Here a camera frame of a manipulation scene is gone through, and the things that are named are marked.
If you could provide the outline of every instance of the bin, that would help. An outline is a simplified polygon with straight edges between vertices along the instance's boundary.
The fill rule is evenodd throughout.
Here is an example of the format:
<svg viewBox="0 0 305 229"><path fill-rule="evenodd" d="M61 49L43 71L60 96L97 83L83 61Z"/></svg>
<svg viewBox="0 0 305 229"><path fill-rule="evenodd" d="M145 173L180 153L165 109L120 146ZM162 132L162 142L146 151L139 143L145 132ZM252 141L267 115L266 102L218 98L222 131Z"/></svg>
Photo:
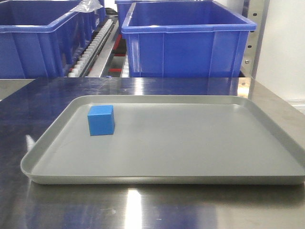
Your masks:
<svg viewBox="0 0 305 229"><path fill-rule="evenodd" d="M0 2L0 78L65 76L89 44L94 12L79 1Z"/></svg>
<svg viewBox="0 0 305 229"><path fill-rule="evenodd" d="M215 1L133 3L122 26L130 75L237 77L255 28Z"/></svg>

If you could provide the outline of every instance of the blue cube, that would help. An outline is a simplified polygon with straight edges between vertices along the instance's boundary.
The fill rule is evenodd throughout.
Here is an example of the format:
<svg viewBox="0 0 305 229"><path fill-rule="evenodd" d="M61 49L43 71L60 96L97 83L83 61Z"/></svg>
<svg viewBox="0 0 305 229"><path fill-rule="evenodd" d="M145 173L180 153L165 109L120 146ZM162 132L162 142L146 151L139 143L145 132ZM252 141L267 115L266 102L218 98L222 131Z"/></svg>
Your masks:
<svg viewBox="0 0 305 229"><path fill-rule="evenodd" d="M113 135L114 116L112 105L92 106L88 113L90 135Z"/></svg>

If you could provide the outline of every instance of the stainless steel table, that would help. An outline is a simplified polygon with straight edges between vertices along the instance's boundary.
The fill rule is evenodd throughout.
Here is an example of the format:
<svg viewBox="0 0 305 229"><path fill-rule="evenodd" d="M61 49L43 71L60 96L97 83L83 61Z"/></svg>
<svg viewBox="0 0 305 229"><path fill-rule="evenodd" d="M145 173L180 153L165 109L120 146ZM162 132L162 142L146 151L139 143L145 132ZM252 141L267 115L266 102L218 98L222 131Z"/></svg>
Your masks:
<svg viewBox="0 0 305 229"><path fill-rule="evenodd" d="M305 228L304 185L42 186L28 180L20 171L23 155L72 99L88 94L248 97L305 147L305 116L250 78L37 79L0 102L0 228Z"/></svg>

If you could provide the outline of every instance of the gray tray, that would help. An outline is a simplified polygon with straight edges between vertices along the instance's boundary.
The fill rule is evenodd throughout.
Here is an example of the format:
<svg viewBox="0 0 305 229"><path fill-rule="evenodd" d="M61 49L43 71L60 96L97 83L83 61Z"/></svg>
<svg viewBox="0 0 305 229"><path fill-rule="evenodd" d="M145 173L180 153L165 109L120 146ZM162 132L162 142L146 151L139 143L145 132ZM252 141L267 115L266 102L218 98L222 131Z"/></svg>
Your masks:
<svg viewBox="0 0 305 229"><path fill-rule="evenodd" d="M113 135L90 136L92 105ZM73 100L21 161L41 184L300 184L305 151L235 96L91 95Z"/></svg>

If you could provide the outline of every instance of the red part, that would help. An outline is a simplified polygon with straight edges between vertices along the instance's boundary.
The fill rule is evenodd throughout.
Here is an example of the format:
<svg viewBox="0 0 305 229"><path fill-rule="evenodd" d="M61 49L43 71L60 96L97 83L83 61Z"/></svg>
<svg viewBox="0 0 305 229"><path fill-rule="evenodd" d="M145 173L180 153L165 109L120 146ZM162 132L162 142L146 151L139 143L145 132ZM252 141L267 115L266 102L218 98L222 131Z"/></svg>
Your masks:
<svg viewBox="0 0 305 229"><path fill-rule="evenodd" d="M121 68L110 68L109 72L110 73L120 73L122 71Z"/></svg>
<svg viewBox="0 0 305 229"><path fill-rule="evenodd" d="M119 47L120 41L121 41L122 35L119 34L119 36L116 38L114 46L113 46L113 50L116 50Z"/></svg>
<svg viewBox="0 0 305 229"><path fill-rule="evenodd" d="M126 54L123 54L123 53L116 53L114 56L126 56Z"/></svg>

